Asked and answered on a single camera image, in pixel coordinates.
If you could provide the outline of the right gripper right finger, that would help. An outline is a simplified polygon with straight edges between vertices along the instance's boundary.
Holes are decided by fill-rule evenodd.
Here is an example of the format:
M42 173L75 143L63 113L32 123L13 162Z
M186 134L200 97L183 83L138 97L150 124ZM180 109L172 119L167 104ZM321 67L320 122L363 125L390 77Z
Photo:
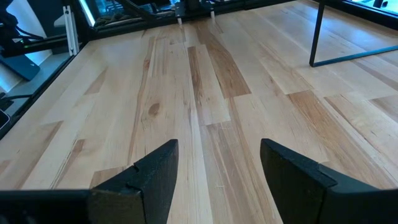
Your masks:
M284 223L397 223L397 189L381 190L271 139L260 157Z

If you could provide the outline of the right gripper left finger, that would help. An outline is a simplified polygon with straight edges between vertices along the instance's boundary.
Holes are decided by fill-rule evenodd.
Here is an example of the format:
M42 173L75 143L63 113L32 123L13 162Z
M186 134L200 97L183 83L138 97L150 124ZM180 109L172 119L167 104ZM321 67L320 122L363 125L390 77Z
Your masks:
M177 172L171 139L92 189L3 190L1 223L167 223Z

